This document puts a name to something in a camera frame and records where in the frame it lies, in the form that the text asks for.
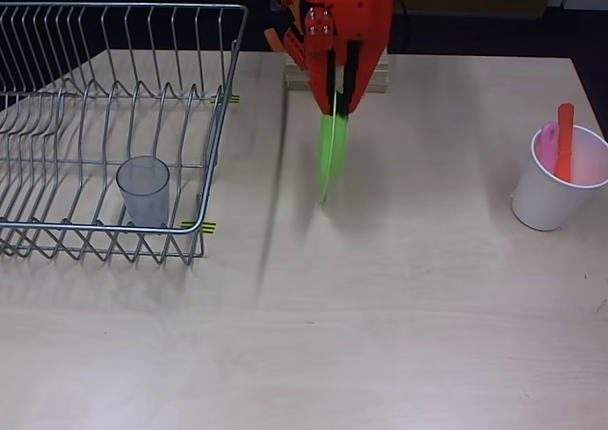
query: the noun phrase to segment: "yellow tape marker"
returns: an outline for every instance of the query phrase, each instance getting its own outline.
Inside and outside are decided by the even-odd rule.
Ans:
[[[211,102],[214,103],[216,101],[217,97],[218,97],[218,95],[213,95],[211,97]],[[238,103],[240,103],[240,96],[239,95],[232,95],[230,97],[230,100],[228,100],[228,103],[230,103],[230,104],[238,104]]]
[[[194,226],[194,221],[183,221],[181,223],[181,229],[188,229],[191,228],[192,226]],[[202,226],[200,228],[200,231],[203,234],[214,234],[216,231],[216,227],[218,226],[218,223],[210,223],[210,222],[204,222],[202,223]]]

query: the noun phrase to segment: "pink spoon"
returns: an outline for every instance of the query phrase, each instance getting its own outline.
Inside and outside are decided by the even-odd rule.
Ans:
[[[558,149],[560,141],[560,126],[556,122],[549,122],[541,131],[541,155],[539,156],[542,167],[555,175],[558,163]]]

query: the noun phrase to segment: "black cable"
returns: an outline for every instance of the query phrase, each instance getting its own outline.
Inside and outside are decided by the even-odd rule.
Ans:
[[[397,0],[397,1],[399,2],[401,9],[403,10],[403,16],[404,16],[404,34],[403,34],[403,40],[401,41],[399,53],[406,53],[406,48],[408,47],[408,43],[409,43],[409,30],[410,30],[408,8],[406,6],[406,0]]]

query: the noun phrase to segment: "wooden block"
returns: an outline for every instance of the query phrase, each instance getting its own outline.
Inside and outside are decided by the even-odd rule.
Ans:
[[[310,89],[308,86],[308,72],[301,71],[289,55],[286,55],[285,59],[285,81],[288,89],[293,91],[307,91]],[[388,87],[389,56],[385,51],[371,76],[366,93],[386,93]]]

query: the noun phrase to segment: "green plate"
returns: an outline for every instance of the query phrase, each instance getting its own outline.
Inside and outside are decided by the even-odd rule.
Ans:
[[[321,117],[319,157],[317,165],[317,184],[319,202],[327,200],[330,183],[340,176],[346,159],[349,121],[335,115]]]

